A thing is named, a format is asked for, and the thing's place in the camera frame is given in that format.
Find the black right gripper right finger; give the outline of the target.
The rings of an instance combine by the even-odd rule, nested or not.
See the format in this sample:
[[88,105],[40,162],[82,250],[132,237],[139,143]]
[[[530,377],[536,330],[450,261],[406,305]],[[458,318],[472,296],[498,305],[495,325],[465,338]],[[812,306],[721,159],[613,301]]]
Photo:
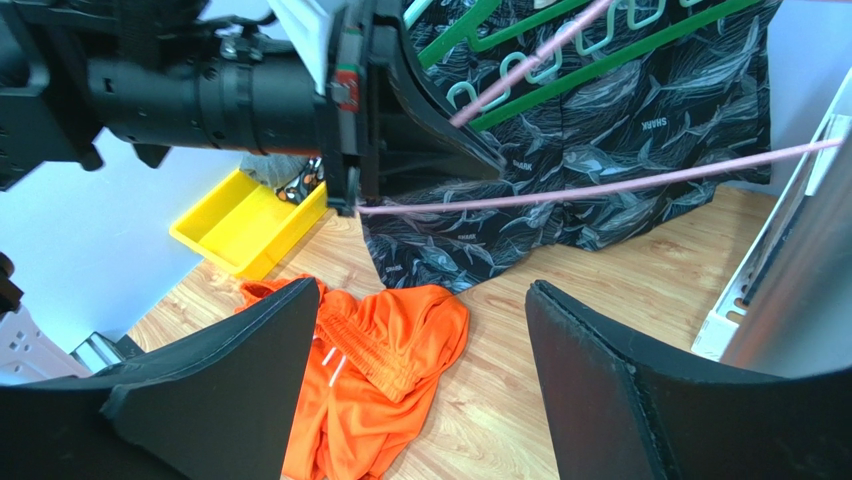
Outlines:
[[526,319],[563,479],[847,479],[851,373],[708,360],[534,282]]

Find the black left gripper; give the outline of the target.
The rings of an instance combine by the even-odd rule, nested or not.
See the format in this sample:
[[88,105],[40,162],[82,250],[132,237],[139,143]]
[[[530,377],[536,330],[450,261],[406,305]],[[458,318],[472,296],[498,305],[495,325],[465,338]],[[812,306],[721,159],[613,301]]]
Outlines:
[[[368,158],[363,135],[343,127],[335,83],[318,84],[292,43],[245,24],[217,34],[210,23],[159,39],[152,65],[126,51],[88,61],[104,127],[158,167],[173,147],[318,156],[328,204],[354,214]],[[372,26],[372,195],[389,197],[444,183],[500,177],[506,160],[469,127],[455,127],[451,104],[423,73],[401,20]]]

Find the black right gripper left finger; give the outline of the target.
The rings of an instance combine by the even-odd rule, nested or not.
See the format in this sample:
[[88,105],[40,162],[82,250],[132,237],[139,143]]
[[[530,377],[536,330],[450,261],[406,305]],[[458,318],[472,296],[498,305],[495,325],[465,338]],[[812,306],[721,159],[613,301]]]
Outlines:
[[88,378],[1,390],[5,479],[277,479],[319,289],[245,310]]

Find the orange mesh shorts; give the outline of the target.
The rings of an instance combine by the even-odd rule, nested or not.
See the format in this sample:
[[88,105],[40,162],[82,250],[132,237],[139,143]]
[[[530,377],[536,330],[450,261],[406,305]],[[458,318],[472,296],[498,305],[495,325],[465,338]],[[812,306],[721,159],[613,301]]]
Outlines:
[[469,309],[437,285],[358,299],[323,282],[287,452],[289,479],[381,479],[462,355]]

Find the dark green hanger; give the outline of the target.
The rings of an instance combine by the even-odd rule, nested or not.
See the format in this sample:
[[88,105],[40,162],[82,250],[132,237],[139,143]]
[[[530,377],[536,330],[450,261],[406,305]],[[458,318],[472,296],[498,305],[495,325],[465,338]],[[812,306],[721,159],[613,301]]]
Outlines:
[[[445,33],[459,23],[459,19],[465,16],[470,10],[473,3],[469,3],[468,8],[456,20],[444,28],[433,40],[423,46],[418,53],[418,61],[420,62],[421,52],[429,47],[436,40],[442,39]],[[495,23],[496,17],[500,13],[506,12],[506,4],[503,1],[497,1],[499,5],[491,13],[491,15],[479,24],[478,36],[488,37],[496,34],[511,25],[522,22],[529,17],[555,5],[559,1],[544,5],[537,8],[534,13],[526,18],[515,21],[511,24],[498,26]],[[636,12],[638,18],[649,16],[655,9],[657,1],[635,1],[641,7]],[[616,11],[615,18],[615,38],[605,47],[593,52],[589,56],[581,56],[575,50],[572,43],[564,46],[562,51],[563,60],[559,70],[544,79],[538,85],[528,84],[521,80],[511,88],[510,97],[501,105],[487,112],[482,112],[473,119],[464,124],[472,128],[484,131],[492,128],[500,123],[509,120],[512,117],[519,116],[530,109],[538,107],[540,104],[565,94],[584,83],[587,83],[595,78],[605,75],[607,72],[617,69],[620,66],[637,60],[640,57],[649,54],[657,49],[660,49],[677,40],[681,40],[696,31],[715,23],[719,20],[724,20],[732,15],[736,15],[743,10],[748,10],[752,7],[750,1],[667,1],[669,7],[666,13],[654,24],[649,25],[641,30],[632,31],[627,28],[625,14],[626,7],[622,5]],[[556,30],[563,23],[571,20],[577,14],[581,13],[585,7],[580,5],[565,14],[556,16],[556,18],[540,24],[539,26],[521,33],[518,36],[509,38],[502,43],[498,43],[491,48],[479,47],[475,50],[471,49],[465,39],[454,47],[447,46],[440,48],[438,51],[442,54],[441,57],[432,55],[433,64],[423,69],[429,69],[440,62],[447,60],[452,53],[467,51],[469,53],[494,53],[502,51],[503,55],[495,61],[493,66],[495,82],[500,79],[501,64],[508,55],[519,52],[525,55],[530,55],[535,52],[543,42],[552,38]],[[606,20],[603,17],[596,19],[588,28],[583,31],[584,44],[586,46],[593,45],[607,35]],[[459,80],[449,86],[447,94],[451,87],[460,82],[467,82],[479,93],[483,93],[489,87],[479,85],[474,80]],[[469,112],[473,109],[469,106],[471,100],[468,93],[461,90],[455,95],[455,106],[459,108],[466,107]]]

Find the dark shark print shorts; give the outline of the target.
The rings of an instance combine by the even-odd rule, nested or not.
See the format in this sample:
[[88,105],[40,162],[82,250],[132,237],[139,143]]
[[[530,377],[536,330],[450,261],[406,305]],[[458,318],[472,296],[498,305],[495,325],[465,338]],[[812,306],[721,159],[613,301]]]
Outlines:
[[[393,205],[451,203],[582,188],[718,163],[770,148],[768,27],[776,1],[712,23],[480,131],[506,160],[490,182],[451,181]],[[362,217],[388,288],[461,292],[533,249],[597,251],[710,202],[719,179],[577,202]]]

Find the light green hanger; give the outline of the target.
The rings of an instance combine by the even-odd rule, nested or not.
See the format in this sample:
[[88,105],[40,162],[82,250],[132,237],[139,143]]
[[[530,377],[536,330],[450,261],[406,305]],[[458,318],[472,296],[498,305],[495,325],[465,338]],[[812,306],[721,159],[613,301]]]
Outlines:
[[[504,58],[500,67],[500,79],[483,93],[479,94],[467,82],[460,82],[451,87],[447,94],[447,100],[453,105],[452,111],[454,115],[451,117],[450,122],[456,127],[470,121],[474,116],[492,110],[504,103],[511,95],[512,86],[519,81],[523,80],[528,84],[538,85],[551,74],[557,72],[562,66],[562,51],[566,44],[572,43],[577,53],[581,56],[589,56],[593,52],[607,46],[615,38],[616,11],[622,5],[627,10],[625,14],[627,28],[632,31],[641,30],[656,23],[669,7],[667,1],[657,1],[651,15],[638,18],[636,12],[641,7],[635,1],[593,1],[591,3],[585,1],[559,1],[536,15],[513,24],[496,34],[488,37],[479,37],[479,24],[483,19],[491,15],[498,5],[497,1],[474,2],[465,16],[459,19],[458,24],[448,30],[442,39],[436,40],[431,47],[421,52],[420,62],[422,66],[428,67],[433,64],[432,55],[441,57],[442,54],[438,51],[440,48],[445,46],[452,48],[463,39],[467,41],[473,50],[479,47],[487,49],[552,20],[558,15],[565,14],[580,5],[583,5],[585,9],[571,20],[560,25],[554,36],[543,42],[532,54],[525,55],[514,52]],[[583,31],[600,17],[606,20],[607,35],[603,40],[586,46],[584,44]],[[461,90],[468,93],[471,100],[469,106],[473,109],[472,112],[469,112],[466,107],[459,108],[454,105],[455,95]]]

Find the black orange patterned cloth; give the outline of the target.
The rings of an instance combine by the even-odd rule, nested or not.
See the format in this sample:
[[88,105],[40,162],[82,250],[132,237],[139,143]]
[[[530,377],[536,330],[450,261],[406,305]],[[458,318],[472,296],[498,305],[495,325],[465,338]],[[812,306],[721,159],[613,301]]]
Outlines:
[[325,168],[321,157],[310,157],[299,173],[285,186],[275,190],[276,197],[284,202],[299,205],[325,181]]

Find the grey folded cloth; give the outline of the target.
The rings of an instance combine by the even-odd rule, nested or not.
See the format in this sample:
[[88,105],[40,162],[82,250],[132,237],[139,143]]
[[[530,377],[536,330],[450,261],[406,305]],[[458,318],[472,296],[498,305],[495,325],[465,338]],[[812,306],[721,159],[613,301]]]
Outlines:
[[308,164],[308,157],[289,154],[245,155],[239,171],[271,189],[285,187]]

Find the yellow plastic tray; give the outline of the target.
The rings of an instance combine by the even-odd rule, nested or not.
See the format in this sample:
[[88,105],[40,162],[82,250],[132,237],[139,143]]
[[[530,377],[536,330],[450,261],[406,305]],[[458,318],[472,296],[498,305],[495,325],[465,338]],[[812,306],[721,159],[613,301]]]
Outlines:
[[180,216],[169,233],[228,274],[260,280],[326,212],[323,183],[301,203],[292,204],[234,170]]

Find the silver clothes rack rail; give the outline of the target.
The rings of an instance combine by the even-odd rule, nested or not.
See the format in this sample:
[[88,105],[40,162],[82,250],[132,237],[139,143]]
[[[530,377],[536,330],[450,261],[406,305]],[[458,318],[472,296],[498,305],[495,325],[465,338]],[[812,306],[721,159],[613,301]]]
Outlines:
[[722,363],[784,378],[851,367],[851,142],[844,141]]

